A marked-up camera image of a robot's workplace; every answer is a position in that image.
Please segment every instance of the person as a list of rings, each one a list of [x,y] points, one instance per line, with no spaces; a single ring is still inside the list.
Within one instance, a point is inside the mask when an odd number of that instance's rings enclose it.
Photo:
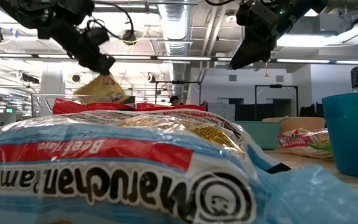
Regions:
[[[179,96],[171,96],[169,102],[171,103],[171,106],[183,105],[183,103],[180,103]]]

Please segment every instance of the blue plastic bin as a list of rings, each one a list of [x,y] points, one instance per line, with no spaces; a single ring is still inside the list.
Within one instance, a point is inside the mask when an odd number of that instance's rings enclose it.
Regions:
[[[358,93],[323,99],[336,168],[358,177]]]
[[[277,148],[280,123],[261,121],[235,121],[235,123],[244,128],[262,149]]]

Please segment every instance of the table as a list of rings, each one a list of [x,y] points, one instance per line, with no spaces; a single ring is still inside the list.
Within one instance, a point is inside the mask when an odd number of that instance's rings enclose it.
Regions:
[[[304,166],[320,165],[333,173],[338,179],[349,184],[358,190],[358,177],[351,177],[341,174],[336,168],[335,163],[331,161],[324,161],[322,159],[313,159],[303,156],[297,156],[286,149],[277,149],[272,151],[265,151],[266,154],[278,159],[280,162],[286,164],[292,169],[297,169]]]

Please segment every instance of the ceiling duct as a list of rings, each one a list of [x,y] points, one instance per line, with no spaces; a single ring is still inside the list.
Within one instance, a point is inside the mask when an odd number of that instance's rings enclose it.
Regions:
[[[191,6],[181,4],[166,4],[158,5],[160,15],[162,17],[162,30],[164,39],[167,40],[183,40],[187,39],[190,33],[190,11]],[[188,55],[190,45],[184,42],[166,42],[165,48],[167,54],[170,56],[184,56]],[[185,80],[188,75],[186,72],[187,64],[171,63],[170,64],[170,78],[174,80]],[[181,95],[182,88],[172,86],[174,95]]]

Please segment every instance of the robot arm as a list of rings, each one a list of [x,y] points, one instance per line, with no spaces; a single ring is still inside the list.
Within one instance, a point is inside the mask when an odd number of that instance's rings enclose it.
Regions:
[[[277,40],[289,32],[310,9],[320,13],[327,0],[248,0],[240,3],[237,23],[245,26],[245,39],[233,56],[232,69],[268,62]]]
[[[56,40],[81,66],[109,75],[115,60],[99,49],[109,40],[107,30],[96,27],[79,31],[75,27],[92,15],[92,0],[0,0],[0,7],[24,27],[37,29],[39,39]]]

